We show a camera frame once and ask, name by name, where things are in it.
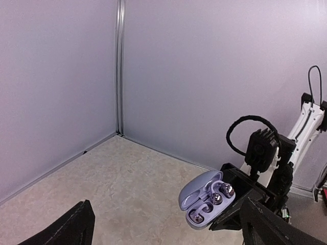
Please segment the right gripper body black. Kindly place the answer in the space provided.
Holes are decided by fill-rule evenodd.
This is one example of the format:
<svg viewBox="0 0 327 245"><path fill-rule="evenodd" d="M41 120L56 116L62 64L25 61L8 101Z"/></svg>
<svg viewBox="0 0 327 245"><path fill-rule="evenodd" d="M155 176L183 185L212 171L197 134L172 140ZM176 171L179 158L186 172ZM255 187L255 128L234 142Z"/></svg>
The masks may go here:
<svg viewBox="0 0 327 245"><path fill-rule="evenodd" d="M230 163L223 164L221 170L224 174L223 181L232 185L236 197L232 204L214 219L209 227L211 231L240 230L240 209L246 198L258 201L274 214L283 217L282 209L286 207L291 187L291 163L283 165L281 170L273 174L268 187L250 179Z"/></svg>

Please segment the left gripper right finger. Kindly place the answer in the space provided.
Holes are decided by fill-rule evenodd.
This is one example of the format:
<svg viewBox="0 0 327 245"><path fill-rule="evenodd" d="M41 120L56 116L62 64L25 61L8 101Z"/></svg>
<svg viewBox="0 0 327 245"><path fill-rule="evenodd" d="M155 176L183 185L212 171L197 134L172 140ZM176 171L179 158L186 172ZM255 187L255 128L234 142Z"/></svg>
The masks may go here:
<svg viewBox="0 0 327 245"><path fill-rule="evenodd" d="M241 206L240 220L245 245L324 245L323 241L291 226L250 198L246 198Z"/></svg>

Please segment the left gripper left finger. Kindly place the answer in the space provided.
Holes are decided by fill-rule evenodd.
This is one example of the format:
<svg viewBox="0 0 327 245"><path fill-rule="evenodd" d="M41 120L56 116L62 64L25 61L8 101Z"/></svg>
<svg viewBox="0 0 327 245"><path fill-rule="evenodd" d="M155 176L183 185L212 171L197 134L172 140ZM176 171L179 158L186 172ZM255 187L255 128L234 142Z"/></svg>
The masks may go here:
<svg viewBox="0 0 327 245"><path fill-rule="evenodd" d="M20 245L91 245L95 214L89 200L78 202L44 230L22 241Z"/></svg>

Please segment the purple earbud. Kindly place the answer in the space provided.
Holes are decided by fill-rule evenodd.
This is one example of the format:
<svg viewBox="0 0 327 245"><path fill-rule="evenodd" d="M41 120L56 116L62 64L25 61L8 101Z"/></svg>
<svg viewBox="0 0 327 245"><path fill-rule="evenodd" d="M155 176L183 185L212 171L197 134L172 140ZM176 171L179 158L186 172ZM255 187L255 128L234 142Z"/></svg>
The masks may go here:
<svg viewBox="0 0 327 245"><path fill-rule="evenodd" d="M213 211L213 205L210 203L204 203L197 209L192 209L189 212L190 219L196 224L200 224L204 221L204 213L210 213Z"/></svg>
<svg viewBox="0 0 327 245"><path fill-rule="evenodd" d="M224 198L231 199L235 196L235 190L231 184L223 181L214 181L210 186L211 201L214 205L223 203Z"/></svg>

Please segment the blue-grey earbud case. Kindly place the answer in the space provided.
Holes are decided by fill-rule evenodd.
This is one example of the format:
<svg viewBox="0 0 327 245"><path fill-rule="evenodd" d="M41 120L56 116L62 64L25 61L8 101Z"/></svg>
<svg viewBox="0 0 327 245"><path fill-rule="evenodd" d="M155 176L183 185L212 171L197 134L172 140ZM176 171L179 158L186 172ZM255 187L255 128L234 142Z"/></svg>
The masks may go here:
<svg viewBox="0 0 327 245"><path fill-rule="evenodd" d="M211 201L210 186L214 181L223 181L223 172L219 170L206 171L192 181L190 181L179 193L178 203L182 211L185 212L186 222L195 230L201 230L210 225L214 219L220 216L234 201L235 196L231 199L224 198L223 203L214 205ZM192 209L197 209L204 203L213 205L213 211L204 213L204 221L196 224L189 217L189 212Z"/></svg>

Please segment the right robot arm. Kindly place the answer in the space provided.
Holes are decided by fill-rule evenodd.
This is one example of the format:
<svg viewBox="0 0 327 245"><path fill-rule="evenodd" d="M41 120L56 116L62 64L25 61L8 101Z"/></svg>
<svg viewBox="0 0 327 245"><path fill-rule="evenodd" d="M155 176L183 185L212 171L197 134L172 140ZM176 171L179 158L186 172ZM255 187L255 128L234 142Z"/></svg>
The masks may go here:
<svg viewBox="0 0 327 245"><path fill-rule="evenodd" d="M230 135L237 125L252 120L263 123L266 128L253 132L247 151L237 149ZM242 116L236 120L226 133L228 145L245 157L241 168L231 163L221 167L223 181L232 185L236 197L232 204L211 223L211 231L240 230L240 209L246 198L263 204L284 221L290 221L286 205L293 176L305 154L316 138L326 131L326 101L314 103L311 95L301 97L301 113L288 136L278 133L268 120L256 116Z"/></svg>

